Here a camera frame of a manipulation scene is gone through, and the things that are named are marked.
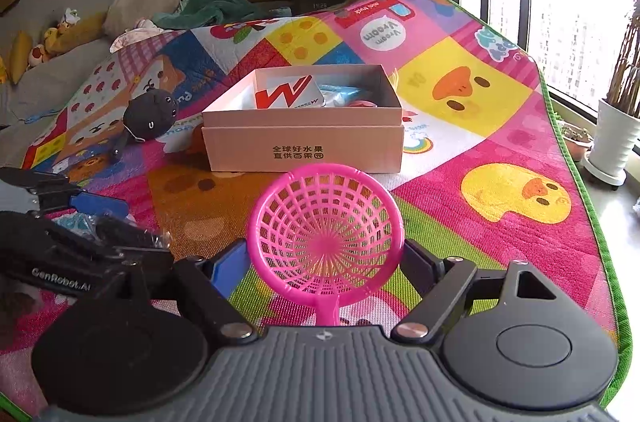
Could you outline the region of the blue white tissue packet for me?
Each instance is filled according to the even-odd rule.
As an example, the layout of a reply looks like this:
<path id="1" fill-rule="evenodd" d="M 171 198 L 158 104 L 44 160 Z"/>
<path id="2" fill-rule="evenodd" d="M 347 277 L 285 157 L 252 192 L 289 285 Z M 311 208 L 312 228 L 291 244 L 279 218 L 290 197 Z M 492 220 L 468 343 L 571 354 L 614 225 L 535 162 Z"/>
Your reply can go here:
<path id="1" fill-rule="evenodd" d="M 371 92 L 361 86 L 334 86 L 320 84 L 319 90 L 324 99 L 324 107 L 344 107 L 359 100 L 367 101 Z"/>

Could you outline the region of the colourful cartoon play mat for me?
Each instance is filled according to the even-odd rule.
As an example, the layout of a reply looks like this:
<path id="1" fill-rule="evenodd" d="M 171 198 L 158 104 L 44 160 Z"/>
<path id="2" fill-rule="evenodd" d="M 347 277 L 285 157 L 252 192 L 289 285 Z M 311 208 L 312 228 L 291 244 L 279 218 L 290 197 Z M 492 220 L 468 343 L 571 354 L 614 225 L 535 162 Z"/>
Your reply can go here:
<path id="1" fill-rule="evenodd" d="M 380 65 L 402 108 L 397 173 L 369 173 L 405 228 L 477 266 L 437 344 L 392 329 L 421 300 L 400 270 L 336 326 L 250 268 L 231 304 L 250 343 L 209 344 L 178 311 L 172 268 L 247 245 L 250 213 L 290 171 L 215 172 L 188 153 L 203 110 L 255 69 Z M 178 103 L 164 135 L 110 153 L 129 103 Z M 604 421 L 631 338 L 596 213 L 544 79 L 518 45 L 449 0 L 359 0 L 333 11 L 164 34 L 96 64 L 20 168 L 64 174 L 169 231 L 172 265 L 78 298 L 1 274 L 6 421 Z"/>

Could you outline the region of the green blanket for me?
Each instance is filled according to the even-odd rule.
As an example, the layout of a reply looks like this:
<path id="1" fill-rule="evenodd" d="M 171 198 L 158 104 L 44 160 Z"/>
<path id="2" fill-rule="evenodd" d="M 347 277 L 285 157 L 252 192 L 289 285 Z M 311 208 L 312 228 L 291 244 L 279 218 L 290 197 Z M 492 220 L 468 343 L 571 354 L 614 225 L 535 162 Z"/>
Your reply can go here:
<path id="1" fill-rule="evenodd" d="M 288 6 L 264 8 L 249 0 L 180 0 L 175 11 L 155 13 L 151 20 L 158 28 L 188 30 L 292 16 Z"/>

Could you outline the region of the beige cushion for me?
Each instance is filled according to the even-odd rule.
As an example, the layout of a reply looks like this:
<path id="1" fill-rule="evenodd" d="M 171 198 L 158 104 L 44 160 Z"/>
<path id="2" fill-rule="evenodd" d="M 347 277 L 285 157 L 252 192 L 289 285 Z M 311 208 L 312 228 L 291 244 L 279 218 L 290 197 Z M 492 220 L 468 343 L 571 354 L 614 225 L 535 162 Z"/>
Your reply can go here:
<path id="1" fill-rule="evenodd" d="M 104 34 L 115 39 L 131 29 L 140 19 L 151 19 L 158 13 L 173 13 L 181 0 L 114 0 L 103 23 Z"/>

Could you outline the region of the pink white cloth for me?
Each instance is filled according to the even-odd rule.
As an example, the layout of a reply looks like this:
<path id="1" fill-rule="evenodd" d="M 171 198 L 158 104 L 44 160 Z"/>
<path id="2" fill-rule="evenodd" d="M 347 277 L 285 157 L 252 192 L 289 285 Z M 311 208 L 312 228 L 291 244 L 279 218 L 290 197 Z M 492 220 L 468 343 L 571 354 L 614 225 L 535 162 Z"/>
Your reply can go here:
<path id="1" fill-rule="evenodd" d="M 125 30 L 114 39 L 110 46 L 110 52 L 116 53 L 134 43 L 164 34 L 165 29 L 157 27 L 151 19 L 142 18 L 130 29 Z"/>

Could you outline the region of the potted bamboo plant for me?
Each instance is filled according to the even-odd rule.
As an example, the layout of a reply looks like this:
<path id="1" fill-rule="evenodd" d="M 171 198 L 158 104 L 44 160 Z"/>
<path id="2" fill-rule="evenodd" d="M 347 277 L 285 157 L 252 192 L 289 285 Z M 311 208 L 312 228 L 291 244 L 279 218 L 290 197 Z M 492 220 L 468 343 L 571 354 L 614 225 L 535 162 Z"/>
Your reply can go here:
<path id="1" fill-rule="evenodd" d="M 632 118 L 639 118 L 639 0 L 623 36 L 605 101 Z"/>

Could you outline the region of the white plant pot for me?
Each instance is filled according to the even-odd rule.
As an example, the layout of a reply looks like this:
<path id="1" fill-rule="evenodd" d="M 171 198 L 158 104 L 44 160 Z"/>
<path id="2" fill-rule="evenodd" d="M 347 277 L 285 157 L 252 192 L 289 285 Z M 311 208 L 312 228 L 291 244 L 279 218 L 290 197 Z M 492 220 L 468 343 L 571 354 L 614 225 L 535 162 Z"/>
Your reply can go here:
<path id="1" fill-rule="evenodd" d="M 601 100 L 593 145 L 582 157 L 582 166 L 606 185 L 614 189 L 621 187 L 638 137 L 639 119 Z"/>

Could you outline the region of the black plush mouse toy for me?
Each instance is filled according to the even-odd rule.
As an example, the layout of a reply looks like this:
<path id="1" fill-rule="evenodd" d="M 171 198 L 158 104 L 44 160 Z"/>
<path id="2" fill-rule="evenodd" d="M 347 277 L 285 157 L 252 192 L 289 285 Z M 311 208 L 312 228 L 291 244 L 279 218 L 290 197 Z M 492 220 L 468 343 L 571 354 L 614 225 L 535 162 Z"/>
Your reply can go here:
<path id="1" fill-rule="evenodd" d="M 168 91 L 151 89 L 134 98 L 125 110 L 124 132 L 112 147 L 111 159 L 122 159 L 129 144 L 142 144 L 164 135 L 175 124 L 177 113 L 178 103 Z"/>

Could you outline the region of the white red card packet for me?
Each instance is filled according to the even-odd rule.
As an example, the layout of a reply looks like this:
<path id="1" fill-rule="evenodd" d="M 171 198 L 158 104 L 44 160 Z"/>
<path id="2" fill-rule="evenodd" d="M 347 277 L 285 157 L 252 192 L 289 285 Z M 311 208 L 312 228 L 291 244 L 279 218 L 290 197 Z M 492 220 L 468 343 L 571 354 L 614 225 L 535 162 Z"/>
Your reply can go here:
<path id="1" fill-rule="evenodd" d="M 311 74 L 258 75 L 242 98 L 243 109 L 321 108 L 325 104 L 326 99 Z"/>

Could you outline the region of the pink cardboard box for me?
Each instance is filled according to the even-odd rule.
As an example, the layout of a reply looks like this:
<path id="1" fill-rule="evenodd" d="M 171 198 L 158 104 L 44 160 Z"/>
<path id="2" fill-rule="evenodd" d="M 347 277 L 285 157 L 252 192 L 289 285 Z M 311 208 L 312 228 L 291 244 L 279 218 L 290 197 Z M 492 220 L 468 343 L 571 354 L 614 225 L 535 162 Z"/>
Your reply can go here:
<path id="1" fill-rule="evenodd" d="M 361 86 L 376 108 L 243 109 L 258 75 L 311 74 L 320 84 Z M 255 69 L 202 112 L 203 137 L 215 172 L 282 173 L 305 163 L 335 162 L 369 173 L 400 170 L 404 127 L 398 97 L 380 65 L 314 65 Z"/>

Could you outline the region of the pink plastic toy strainer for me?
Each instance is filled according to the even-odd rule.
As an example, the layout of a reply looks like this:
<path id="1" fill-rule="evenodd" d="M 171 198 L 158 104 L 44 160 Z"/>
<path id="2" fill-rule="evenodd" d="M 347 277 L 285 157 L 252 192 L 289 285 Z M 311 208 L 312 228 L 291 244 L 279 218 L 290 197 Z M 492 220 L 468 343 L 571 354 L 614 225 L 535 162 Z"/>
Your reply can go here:
<path id="1" fill-rule="evenodd" d="M 260 196 L 247 226 L 257 275 L 288 301 L 336 326 L 340 310 L 369 298 L 392 277 L 405 228 L 390 192 L 337 163 L 282 174 Z"/>

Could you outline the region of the yellow plush toys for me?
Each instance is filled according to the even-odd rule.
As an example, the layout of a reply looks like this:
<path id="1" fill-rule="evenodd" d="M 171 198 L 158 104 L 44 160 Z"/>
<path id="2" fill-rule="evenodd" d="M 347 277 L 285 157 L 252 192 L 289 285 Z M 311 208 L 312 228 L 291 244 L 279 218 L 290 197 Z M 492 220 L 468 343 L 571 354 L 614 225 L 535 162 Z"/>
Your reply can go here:
<path id="1" fill-rule="evenodd" d="M 99 12 L 81 18 L 74 8 L 66 8 L 58 23 L 43 32 L 40 43 L 20 31 L 14 38 L 9 60 L 1 60 L 1 82 L 16 86 L 28 69 L 103 37 L 106 16 L 107 12 Z"/>

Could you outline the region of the small brown plant pot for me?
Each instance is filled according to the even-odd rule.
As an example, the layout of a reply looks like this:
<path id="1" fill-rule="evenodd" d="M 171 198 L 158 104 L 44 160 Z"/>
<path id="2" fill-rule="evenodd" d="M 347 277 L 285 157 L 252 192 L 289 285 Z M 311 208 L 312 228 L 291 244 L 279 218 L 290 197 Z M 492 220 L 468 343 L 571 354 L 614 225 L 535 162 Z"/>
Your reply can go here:
<path id="1" fill-rule="evenodd" d="M 576 163 L 582 161 L 593 146 L 591 134 L 586 129 L 566 121 L 560 122 L 560 131 L 573 161 Z"/>

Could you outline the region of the black item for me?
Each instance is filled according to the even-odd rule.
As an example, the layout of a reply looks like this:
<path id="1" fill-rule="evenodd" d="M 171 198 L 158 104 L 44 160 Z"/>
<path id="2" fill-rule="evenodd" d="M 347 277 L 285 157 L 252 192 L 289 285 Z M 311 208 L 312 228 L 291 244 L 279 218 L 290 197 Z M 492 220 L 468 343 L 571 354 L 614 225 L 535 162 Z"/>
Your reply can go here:
<path id="1" fill-rule="evenodd" d="M 98 239 L 96 239 L 96 233 L 94 232 L 94 223 L 96 223 L 96 218 L 98 216 L 102 216 L 102 215 L 89 215 L 89 214 L 78 213 L 78 212 L 65 213 L 60 216 L 54 217 L 52 221 L 56 225 L 64 227 L 74 234 L 78 234 L 79 236 L 88 238 L 96 243 L 99 243 Z M 137 223 L 134 223 L 134 221 L 131 220 L 129 217 L 126 217 L 126 219 L 122 219 L 122 220 L 129 221 L 134 225 L 137 225 L 141 228 L 145 228 L 143 226 L 138 225 Z M 159 235 L 164 236 L 168 249 L 170 249 L 170 245 L 172 241 L 170 232 L 169 231 L 155 231 L 155 232 Z"/>

